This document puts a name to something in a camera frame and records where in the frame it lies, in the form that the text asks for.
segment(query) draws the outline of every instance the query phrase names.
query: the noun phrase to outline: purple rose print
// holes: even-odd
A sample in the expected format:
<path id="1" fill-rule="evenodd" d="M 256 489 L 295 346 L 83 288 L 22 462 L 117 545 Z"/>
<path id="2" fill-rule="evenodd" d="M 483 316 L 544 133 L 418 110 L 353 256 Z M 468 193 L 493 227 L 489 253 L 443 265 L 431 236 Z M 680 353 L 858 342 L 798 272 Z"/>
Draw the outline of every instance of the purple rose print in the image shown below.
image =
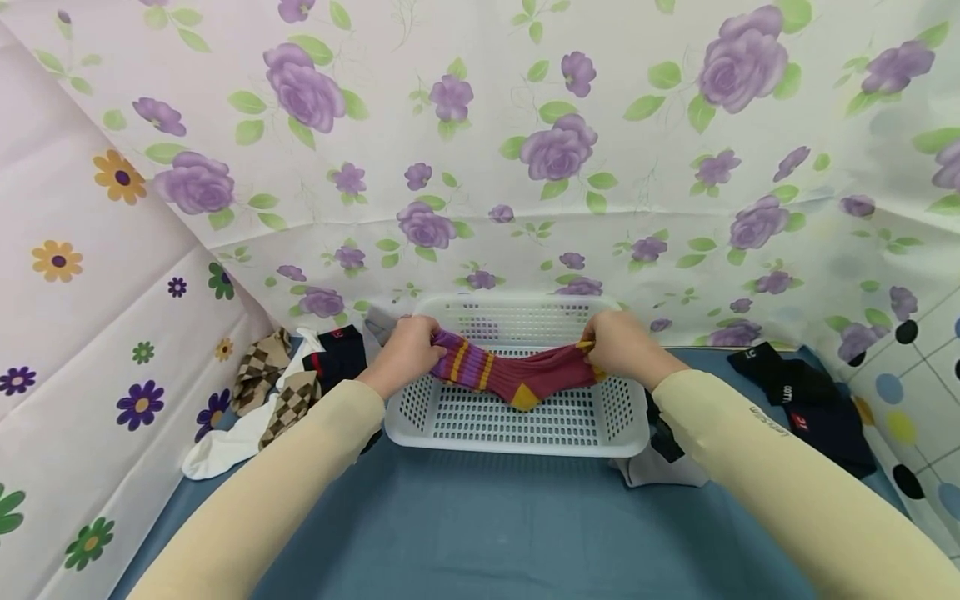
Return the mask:
<path id="1" fill-rule="evenodd" d="M 780 161 L 780 168 L 774 175 L 774 183 L 790 177 L 794 169 L 802 165 L 808 156 L 810 156 L 810 149 L 806 146 L 801 146 L 788 154 Z"/>
<path id="2" fill-rule="evenodd" d="M 647 237 L 642 240 L 636 240 L 631 246 L 634 260 L 640 262 L 654 262 L 660 255 L 666 252 L 666 242 L 656 237 Z"/>
<path id="3" fill-rule="evenodd" d="M 870 196 L 855 194 L 840 201 L 840 210 L 854 217 L 869 217 L 874 214 L 876 203 Z"/>
<path id="4" fill-rule="evenodd" d="M 490 209 L 488 216 L 491 221 L 499 225 L 512 223 L 514 220 L 514 210 L 506 204 L 498 204 Z"/>
<path id="5" fill-rule="evenodd" d="M 743 162 L 733 154 L 733 150 L 725 150 L 717 156 L 704 158 L 700 163 L 700 170 L 694 176 L 702 181 L 706 187 L 713 187 L 717 183 L 726 183 L 730 180 L 730 171 Z"/>
<path id="6" fill-rule="evenodd" d="M 403 174 L 407 178 L 407 187 L 416 192 L 426 187 L 426 183 L 433 177 L 433 167 L 422 162 L 410 165 L 407 172 Z"/>
<path id="7" fill-rule="evenodd" d="M 465 120 L 471 100 L 473 88 L 456 75 L 444 75 L 430 90 L 430 102 L 437 105 L 437 117 L 441 121 Z"/>
<path id="8" fill-rule="evenodd" d="M 576 252 L 564 252 L 560 255 L 560 262 L 562 262 L 567 269 L 573 269 L 574 271 L 582 270 L 586 260 L 582 254 Z"/>
<path id="9" fill-rule="evenodd" d="M 280 265 L 276 268 L 276 272 L 294 281 L 306 281 L 306 275 L 303 274 L 303 269 L 300 267 Z"/>
<path id="10" fill-rule="evenodd" d="M 560 72 L 564 74 L 566 88 L 577 98 L 586 98 L 590 93 L 590 82 L 596 79 L 593 60 L 583 52 L 572 52 L 560 61 Z"/>
<path id="11" fill-rule="evenodd" d="M 407 239 L 422 248 L 445 249 L 457 237 L 457 229 L 443 215 L 422 202 L 412 202 L 396 214 L 400 230 Z"/>
<path id="12" fill-rule="evenodd" d="M 737 315 L 742 315 L 743 313 L 750 312 L 750 307 L 753 304 L 753 300 L 750 300 L 749 298 L 741 298 L 730 303 L 730 310 Z"/>
<path id="13" fill-rule="evenodd" d="M 589 277 L 575 277 L 554 294 L 567 296 L 603 296 L 603 282 Z"/>
<path id="14" fill-rule="evenodd" d="M 30 367 L 10 367 L 7 372 L 0 375 L 0 392 L 6 396 L 14 394 L 26 394 L 27 388 L 36 383 L 36 371 L 31 371 Z"/>
<path id="15" fill-rule="evenodd" d="M 669 327 L 672 324 L 673 322 L 670 321 L 669 319 L 663 319 L 663 318 L 654 319 L 653 321 L 650 322 L 650 330 L 653 331 L 654 333 L 657 333 L 665 330 L 667 327 Z"/>
<path id="16" fill-rule="evenodd" d="M 707 339 L 711 346 L 749 346 L 760 337 L 762 329 L 753 321 L 737 319 L 723 329 L 714 331 Z"/>
<path id="17" fill-rule="evenodd" d="M 783 231 L 789 217 L 790 213 L 780 207 L 779 198 L 764 196 L 736 213 L 730 225 L 730 245 L 740 250 L 763 248 L 770 236 Z"/>
<path id="18" fill-rule="evenodd" d="M 336 291 L 325 287 L 308 287 L 300 299 L 300 311 L 313 313 L 325 319 L 344 312 L 344 298 Z"/>
<path id="19" fill-rule="evenodd" d="M 491 290 L 496 286 L 496 277 L 486 271 L 474 271 L 467 276 L 467 282 L 474 290 Z"/>
<path id="20" fill-rule="evenodd" d="M 363 176 L 366 174 L 367 172 L 363 169 L 353 166 L 352 162 L 345 162 L 344 166 L 333 174 L 333 182 L 341 192 L 356 196 L 367 189 L 367 185 L 363 182 Z"/>
<path id="21" fill-rule="evenodd" d="M 917 297 L 905 287 L 897 285 L 890 288 L 890 308 L 900 321 L 906 321 L 917 312 Z"/>
<path id="22" fill-rule="evenodd" d="M 333 119 L 347 114 L 340 87 L 317 71 L 313 60 L 297 44 L 282 43 L 263 53 L 267 81 L 276 100 L 290 116 L 320 133 L 330 133 Z"/>
<path id="23" fill-rule="evenodd" d="M 868 327 L 860 323 L 851 323 L 840 333 L 841 342 L 837 356 L 843 362 L 849 363 L 888 333 L 890 332 L 884 327 L 876 325 Z"/>
<path id="24" fill-rule="evenodd" d="M 867 64 L 870 73 L 860 85 L 865 93 L 895 94 L 910 85 L 910 79 L 930 72 L 934 55 L 917 39 L 900 48 L 888 48 Z"/>
<path id="25" fill-rule="evenodd" d="M 153 98 L 140 98 L 133 102 L 133 110 L 161 132 L 177 137 L 186 135 L 186 127 L 180 122 L 182 115 L 165 102 Z"/>
<path id="26" fill-rule="evenodd" d="M 367 255 L 362 250 L 350 246 L 341 246 L 340 250 L 333 253 L 333 257 L 340 262 L 340 266 L 344 269 L 361 269 L 363 268 L 363 259 Z"/>
<path id="27" fill-rule="evenodd" d="M 317 0 L 280 0 L 276 10 L 287 23 L 305 21 Z"/>
<path id="28" fill-rule="evenodd" d="M 565 114 L 553 129 L 535 132 L 520 147 L 520 161 L 530 165 L 531 180 L 565 180 L 576 175 L 593 155 L 597 134 L 579 114 Z"/>
<path id="29" fill-rule="evenodd" d="M 756 281 L 756 290 L 760 294 L 782 294 L 790 287 L 793 277 L 785 271 L 774 271 L 770 275 L 765 275 Z"/>
<path id="30" fill-rule="evenodd" d="M 786 71 L 786 49 L 777 38 L 783 13 L 764 6 L 734 16 L 720 26 L 720 37 L 707 46 L 698 79 L 708 103 L 737 114 L 754 98 L 769 96 Z"/>
<path id="31" fill-rule="evenodd" d="M 154 422 L 157 413 L 163 409 L 163 388 L 156 387 L 153 379 L 147 381 L 142 386 L 134 383 L 127 390 L 128 395 L 117 401 L 117 408 L 120 414 L 117 416 L 117 424 L 127 425 L 130 431 L 136 431 L 142 424 L 144 426 Z"/>
<path id="32" fill-rule="evenodd" d="M 226 164 L 185 151 L 170 166 L 171 170 L 156 174 L 154 188 L 164 201 L 186 214 L 217 212 L 233 203 L 233 178 Z"/>
<path id="33" fill-rule="evenodd" d="M 943 168 L 934 174 L 933 184 L 960 192 L 960 138 L 938 152 L 935 160 Z"/>

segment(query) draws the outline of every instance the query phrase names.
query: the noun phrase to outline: green flower print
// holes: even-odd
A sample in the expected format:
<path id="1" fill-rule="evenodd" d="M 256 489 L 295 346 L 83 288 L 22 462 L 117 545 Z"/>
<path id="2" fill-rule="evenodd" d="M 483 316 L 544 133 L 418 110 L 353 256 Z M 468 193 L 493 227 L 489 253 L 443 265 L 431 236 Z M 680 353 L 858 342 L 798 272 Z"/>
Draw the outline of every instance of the green flower print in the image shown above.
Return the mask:
<path id="1" fill-rule="evenodd" d="M 922 246 L 924 244 L 924 240 L 915 237 L 897 237 L 893 231 L 888 228 L 877 229 L 874 233 L 870 233 L 866 229 L 857 229 L 851 232 L 851 235 L 855 235 L 856 237 L 871 237 L 874 234 L 876 234 L 878 246 L 890 254 L 907 254 L 910 252 L 911 246 Z"/>
<path id="2" fill-rule="evenodd" d="M 133 362 L 137 365 L 145 365 L 154 357 L 154 345 L 150 342 L 140 342 L 133 347 Z"/>
<path id="3" fill-rule="evenodd" d="M 543 39 L 543 19 L 549 12 L 563 12 L 570 8 L 570 0 L 556 0 L 554 2 L 539 2 L 537 0 L 521 0 L 522 12 L 510 19 L 510 24 L 517 27 L 517 31 L 526 28 L 531 41 L 540 44 Z"/>
<path id="4" fill-rule="evenodd" d="M 190 28 L 200 25 L 204 16 L 193 9 L 172 9 L 167 10 L 166 2 L 142 2 L 148 8 L 143 13 L 143 22 L 148 28 L 160 31 L 167 27 L 167 24 L 173 25 L 172 29 L 177 30 L 177 34 L 187 48 L 194 52 L 203 52 L 208 54 L 210 46 L 206 40 Z"/>
<path id="5" fill-rule="evenodd" d="M 657 5 L 657 10 L 663 14 L 673 14 L 673 10 L 677 6 L 677 0 L 655 0 L 654 4 Z"/>
<path id="6" fill-rule="evenodd" d="M 78 571 L 86 568 L 86 564 L 96 561 L 104 554 L 104 546 L 113 540 L 114 521 L 107 521 L 102 516 L 93 521 L 77 534 L 77 538 L 66 547 L 66 562 L 64 568 L 77 567 Z"/>
<path id="7" fill-rule="evenodd" d="M 403 298 L 404 296 L 410 296 L 410 298 L 417 298 L 417 297 L 419 297 L 420 294 L 422 294 L 422 293 L 423 293 L 423 290 L 421 290 L 421 288 L 417 287 L 417 285 L 414 284 L 413 281 L 407 281 L 406 289 L 403 289 L 403 288 L 395 288 L 395 289 L 394 289 L 394 299 L 391 300 L 391 303 L 392 303 L 392 304 L 396 304 L 396 303 L 399 302 L 400 299 Z"/>
<path id="8" fill-rule="evenodd" d="M 7 2 L 0 2 L 0 11 L 7 6 Z M 99 54 L 81 55 L 80 50 L 74 46 L 73 40 L 73 18 L 67 11 L 57 11 L 57 17 L 54 19 L 60 35 L 63 37 L 66 46 L 66 57 L 68 60 L 60 60 L 54 53 L 45 50 L 34 50 L 36 59 L 40 61 L 47 72 L 52 74 L 65 83 L 69 82 L 73 89 L 84 96 L 93 94 L 93 87 L 90 82 L 81 77 L 81 74 L 87 74 L 90 67 L 95 67 L 103 62 Z"/>
<path id="9" fill-rule="evenodd" d="M 207 280 L 206 285 L 215 292 L 217 300 L 227 297 L 227 300 L 233 300 L 233 281 L 224 271 L 219 263 L 211 262 L 208 267 L 212 277 Z"/>
<path id="10" fill-rule="evenodd" d="M 11 533 L 23 523 L 23 515 L 15 513 L 13 509 L 20 506 L 27 497 L 27 494 L 20 491 L 8 493 L 6 496 L 3 492 L 4 486 L 0 483 L 0 536 Z"/>

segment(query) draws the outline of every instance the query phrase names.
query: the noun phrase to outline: yellow flower print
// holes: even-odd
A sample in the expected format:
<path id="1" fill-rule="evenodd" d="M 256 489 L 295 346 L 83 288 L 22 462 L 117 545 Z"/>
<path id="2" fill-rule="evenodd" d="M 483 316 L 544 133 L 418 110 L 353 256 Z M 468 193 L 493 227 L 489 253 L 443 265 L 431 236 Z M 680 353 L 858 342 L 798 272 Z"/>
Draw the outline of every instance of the yellow flower print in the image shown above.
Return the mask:
<path id="1" fill-rule="evenodd" d="M 59 279 L 67 283 L 74 275 L 84 271 L 80 266 L 84 256 L 73 252 L 73 244 L 70 242 L 58 244 L 53 240 L 47 240 L 42 248 L 34 248 L 33 255 L 36 258 L 34 271 L 43 273 L 43 278 L 47 281 Z"/>
<path id="2" fill-rule="evenodd" d="M 137 198 L 147 195 L 143 186 L 143 177 L 136 169 L 115 150 L 107 150 L 107 156 L 95 156 L 93 164 L 101 173 L 93 176 L 98 185 L 107 189 L 107 197 L 113 201 L 123 198 L 124 202 L 133 206 Z"/>
<path id="3" fill-rule="evenodd" d="M 224 338 L 220 340 L 220 343 L 217 344 L 217 347 L 213 350 L 213 355 L 220 362 L 224 362 L 233 354 L 233 342 L 230 338 Z"/>

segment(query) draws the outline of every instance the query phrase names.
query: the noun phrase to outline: black dot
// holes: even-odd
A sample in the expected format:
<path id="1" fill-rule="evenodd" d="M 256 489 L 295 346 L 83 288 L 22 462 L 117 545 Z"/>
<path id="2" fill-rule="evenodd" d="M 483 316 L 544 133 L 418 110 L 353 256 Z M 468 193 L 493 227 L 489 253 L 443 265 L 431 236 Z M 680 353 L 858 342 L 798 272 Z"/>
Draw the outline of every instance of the black dot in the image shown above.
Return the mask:
<path id="1" fill-rule="evenodd" d="M 913 319 L 907 319 L 903 323 L 897 325 L 897 332 L 894 335 L 897 338 L 897 341 L 901 344 L 911 344 L 917 339 L 917 334 L 919 332 L 920 330 L 917 328 L 917 322 Z"/>
<path id="2" fill-rule="evenodd" d="M 863 364 L 863 361 L 865 358 L 867 358 L 867 353 L 860 352 L 859 354 L 854 356 L 854 358 L 847 361 L 847 364 L 850 365 L 851 367 L 859 367 L 860 365 Z"/>
<path id="3" fill-rule="evenodd" d="M 903 465 L 897 465 L 894 467 L 893 472 L 894 483 L 897 484 L 897 487 L 900 488 L 903 495 L 914 500 L 924 499 L 924 489 L 920 487 L 917 476 L 914 475 L 909 468 Z"/>

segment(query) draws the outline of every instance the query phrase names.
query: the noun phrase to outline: sock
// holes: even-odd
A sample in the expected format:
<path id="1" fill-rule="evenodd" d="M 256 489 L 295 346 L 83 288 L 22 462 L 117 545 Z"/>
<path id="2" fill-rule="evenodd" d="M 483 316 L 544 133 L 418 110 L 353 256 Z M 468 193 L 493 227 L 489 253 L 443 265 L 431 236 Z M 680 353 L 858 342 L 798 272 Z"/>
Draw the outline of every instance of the sock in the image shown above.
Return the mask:
<path id="1" fill-rule="evenodd" d="M 650 436 L 650 447 L 656 450 L 667 463 L 676 463 L 686 454 L 673 437 L 673 429 L 660 417 L 657 417 L 656 422 L 654 422 L 654 432 Z"/>
<path id="2" fill-rule="evenodd" d="M 300 346 L 283 373 L 274 380 L 276 388 L 267 394 L 266 401 L 246 412 L 229 431 L 213 430 L 187 452 L 181 470 L 188 479 L 216 477 L 260 451 L 261 440 L 271 423 L 275 422 L 280 393 L 287 387 L 288 380 L 301 372 L 300 358 L 307 352 L 323 350 L 314 331 L 300 327 L 297 333 L 303 338 Z M 283 332 L 283 337 L 286 340 L 285 345 L 289 344 L 286 331 Z"/>
<path id="3" fill-rule="evenodd" d="M 283 328 L 247 348 L 230 400 L 230 408 L 238 416 L 243 417 L 267 400 L 283 370 L 290 365 L 290 348 L 290 334 Z"/>
<path id="4" fill-rule="evenodd" d="M 560 390 L 590 386 L 606 376 L 584 360 L 593 342 L 526 358 L 494 356 L 449 331 L 435 335 L 433 344 L 446 348 L 446 356 L 430 371 L 435 377 L 479 392 L 489 390 L 523 412 Z"/>
<path id="5" fill-rule="evenodd" d="M 260 437 L 260 449 L 290 430 L 317 403 L 317 374 L 312 371 L 295 372 L 286 377 L 278 394 L 272 396 L 274 413 Z"/>
<path id="6" fill-rule="evenodd" d="M 769 344 L 731 354 L 727 360 L 757 384 L 774 406 L 792 402 L 832 405 L 844 400 L 828 374 L 804 360 L 783 360 Z"/>
<path id="7" fill-rule="evenodd" d="M 707 473 L 689 456 L 670 463 L 650 445 L 637 456 L 611 459 L 610 466 L 619 469 L 629 488 L 655 483 L 702 488 L 709 481 Z"/>
<path id="8" fill-rule="evenodd" d="M 363 334 L 353 325 L 334 329 L 318 336 L 324 351 L 307 354 L 301 359 L 305 371 L 316 371 L 322 396 L 326 396 L 344 379 L 355 379 L 367 367 L 367 354 L 363 346 Z M 370 450 L 383 431 L 373 434 L 364 449 Z"/>
<path id="9" fill-rule="evenodd" d="M 783 407 L 790 431 L 857 479 L 876 471 L 876 460 L 863 437 L 863 423 L 849 399 L 829 406 L 791 403 Z"/>
<path id="10" fill-rule="evenodd" d="M 647 422 L 655 425 L 660 420 L 660 407 L 654 401 L 654 395 L 650 394 L 650 390 L 643 388 L 643 393 L 647 396 Z"/>
<path id="11" fill-rule="evenodd" d="M 374 305 L 367 310 L 367 317 L 364 319 L 363 325 L 373 334 L 376 342 L 383 348 L 387 345 L 387 341 L 390 340 L 390 335 L 394 332 L 396 321 L 396 317 Z"/>

